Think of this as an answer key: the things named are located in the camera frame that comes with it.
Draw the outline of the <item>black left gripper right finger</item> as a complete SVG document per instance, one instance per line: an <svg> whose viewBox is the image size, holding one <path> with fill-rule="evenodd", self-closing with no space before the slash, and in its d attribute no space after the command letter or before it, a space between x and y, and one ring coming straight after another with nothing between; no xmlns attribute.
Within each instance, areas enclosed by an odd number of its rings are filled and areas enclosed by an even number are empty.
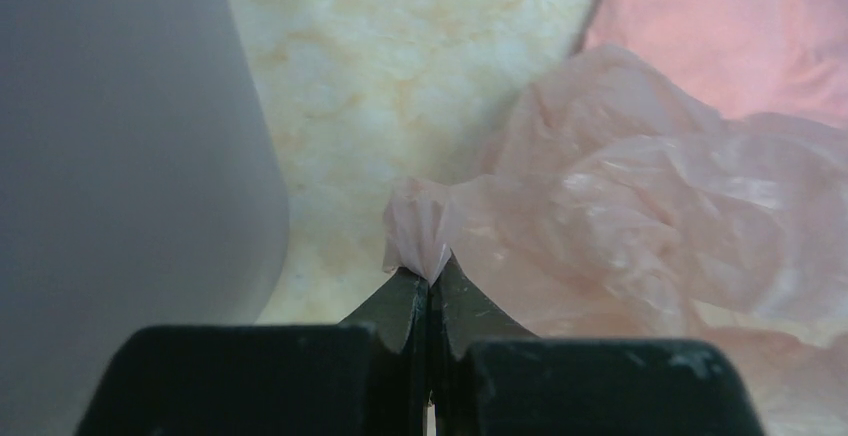
<svg viewBox="0 0 848 436"><path fill-rule="evenodd" d="M440 435L761 435L733 364L692 339L543 338L450 260L430 291Z"/></svg>

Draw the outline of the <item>grey plastic trash bin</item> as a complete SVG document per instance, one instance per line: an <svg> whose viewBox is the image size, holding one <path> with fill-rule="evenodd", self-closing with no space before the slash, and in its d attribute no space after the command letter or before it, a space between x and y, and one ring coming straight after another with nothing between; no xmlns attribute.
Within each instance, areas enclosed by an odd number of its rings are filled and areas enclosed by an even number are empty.
<svg viewBox="0 0 848 436"><path fill-rule="evenodd" d="M1 0L1 431L160 324L249 324L287 194L228 0Z"/></svg>

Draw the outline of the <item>translucent pink trash bag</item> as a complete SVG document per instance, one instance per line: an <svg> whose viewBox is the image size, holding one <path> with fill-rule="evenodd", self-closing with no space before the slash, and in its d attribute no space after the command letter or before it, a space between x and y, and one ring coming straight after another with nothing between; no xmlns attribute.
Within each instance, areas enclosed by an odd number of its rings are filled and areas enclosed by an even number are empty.
<svg viewBox="0 0 848 436"><path fill-rule="evenodd" d="M474 175L407 179L387 270L450 258L548 337L688 337L740 371L771 435L847 431L847 132L723 118L602 46L517 98Z"/></svg>

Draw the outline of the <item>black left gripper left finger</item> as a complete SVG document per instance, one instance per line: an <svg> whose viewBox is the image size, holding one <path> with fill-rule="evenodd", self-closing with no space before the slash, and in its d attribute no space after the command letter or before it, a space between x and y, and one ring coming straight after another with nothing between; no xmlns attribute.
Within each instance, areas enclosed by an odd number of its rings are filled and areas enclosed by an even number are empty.
<svg viewBox="0 0 848 436"><path fill-rule="evenodd" d="M151 326L112 357L80 435L421 434L429 286L401 269L341 322Z"/></svg>

